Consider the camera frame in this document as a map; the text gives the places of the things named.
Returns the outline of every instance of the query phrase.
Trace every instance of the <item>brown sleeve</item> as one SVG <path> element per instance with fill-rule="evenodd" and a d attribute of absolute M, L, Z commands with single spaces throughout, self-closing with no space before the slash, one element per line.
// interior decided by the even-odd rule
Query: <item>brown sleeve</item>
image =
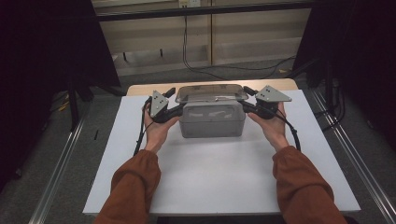
<path fill-rule="evenodd" d="M 273 157 L 277 202 L 288 224 L 346 223 L 334 204 L 332 188 L 295 147 Z"/>
<path fill-rule="evenodd" d="M 146 223 L 160 178 L 157 155 L 140 150 L 113 175 L 110 196 L 94 223 Z"/>

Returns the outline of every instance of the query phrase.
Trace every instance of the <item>transparent lid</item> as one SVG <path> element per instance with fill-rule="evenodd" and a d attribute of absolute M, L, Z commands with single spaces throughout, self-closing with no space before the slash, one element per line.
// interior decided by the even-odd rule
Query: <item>transparent lid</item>
<path fill-rule="evenodd" d="M 248 95 L 242 86 L 236 84 L 187 86 L 178 90 L 176 102 L 216 102 L 229 100 L 246 100 Z"/>

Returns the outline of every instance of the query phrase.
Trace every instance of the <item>gray box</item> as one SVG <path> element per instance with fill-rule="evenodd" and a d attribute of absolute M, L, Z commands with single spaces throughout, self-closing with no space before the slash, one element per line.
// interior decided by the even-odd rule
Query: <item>gray box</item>
<path fill-rule="evenodd" d="M 194 102 L 184 106 L 179 125 L 185 138 L 234 137 L 242 134 L 245 118 L 236 101 Z"/>

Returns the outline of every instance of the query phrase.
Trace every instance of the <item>sleeve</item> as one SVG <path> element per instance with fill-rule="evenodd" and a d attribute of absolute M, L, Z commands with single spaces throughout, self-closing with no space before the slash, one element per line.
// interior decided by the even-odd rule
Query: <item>sleeve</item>
<path fill-rule="evenodd" d="M 94 223 L 146 223 L 160 178 L 157 155 L 140 150 L 113 175 L 110 195 Z"/>
<path fill-rule="evenodd" d="M 288 224 L 346 223 L 333 202 L 332 188 L 303 153 L 285 147 L 273 161 L 277 202 Z"/>

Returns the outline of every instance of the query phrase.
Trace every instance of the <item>human arm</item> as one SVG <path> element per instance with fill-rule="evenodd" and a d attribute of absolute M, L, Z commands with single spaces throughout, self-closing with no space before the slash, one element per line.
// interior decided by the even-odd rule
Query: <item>human arm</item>
<path fill-rule="evenodd" d="M 285 116 L 282 103 L 278 114 Z M 261 127 L 265 137 L 275 148 L 273 174 L 279 209 L 289 224 L 346 223 L 333 200 L 332 188 L 314 164 L 285 136 L 285 123 L 278 119 L 261 119 L 248 114 Z"/>
<path fill-rule="evenodd" d="M 110 195 L 94 221 L 95 224 L 146 223 L 148 220 L 152 196 L 161 178 L 156 153 L 178 118 L 158 124 L 152 122 L 147 109 L 145 113 L 147 144 L 113 175 Z"/>

